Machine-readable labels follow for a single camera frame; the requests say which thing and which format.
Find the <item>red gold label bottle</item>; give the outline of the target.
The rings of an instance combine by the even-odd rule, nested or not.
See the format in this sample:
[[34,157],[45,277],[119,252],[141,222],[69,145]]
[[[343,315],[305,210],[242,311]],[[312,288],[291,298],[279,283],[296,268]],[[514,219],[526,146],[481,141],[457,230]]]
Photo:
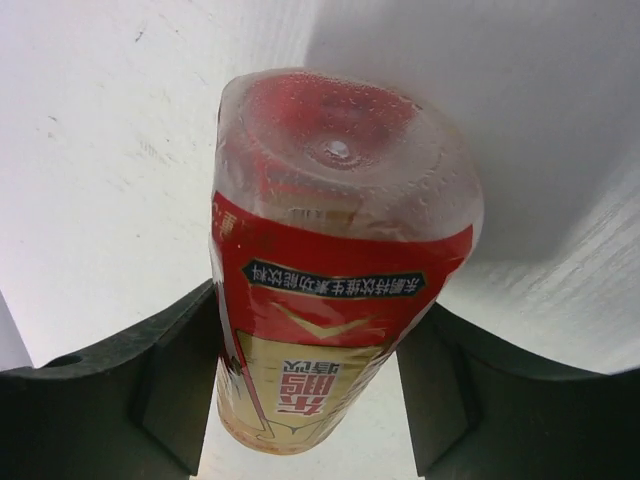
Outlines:
[[483,214],[463,139],[429,102],[307,69],[230,81],[210,244],[230,435],[276,455],[326,439],[467,261]]

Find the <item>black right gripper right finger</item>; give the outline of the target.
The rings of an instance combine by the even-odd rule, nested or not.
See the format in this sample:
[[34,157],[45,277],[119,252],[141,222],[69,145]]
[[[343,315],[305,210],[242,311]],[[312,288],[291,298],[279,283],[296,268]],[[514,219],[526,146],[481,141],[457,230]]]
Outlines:
[[397,349],[422,479],[635,479],[639,373],[599,374],[432,307]]

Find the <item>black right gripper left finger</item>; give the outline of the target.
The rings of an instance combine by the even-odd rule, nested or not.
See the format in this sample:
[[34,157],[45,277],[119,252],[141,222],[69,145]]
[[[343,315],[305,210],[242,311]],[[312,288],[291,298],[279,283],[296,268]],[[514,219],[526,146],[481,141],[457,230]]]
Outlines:
[[165,310],[45,366],[1,375],[4,479],[191,479],[218,355],[206,281]]

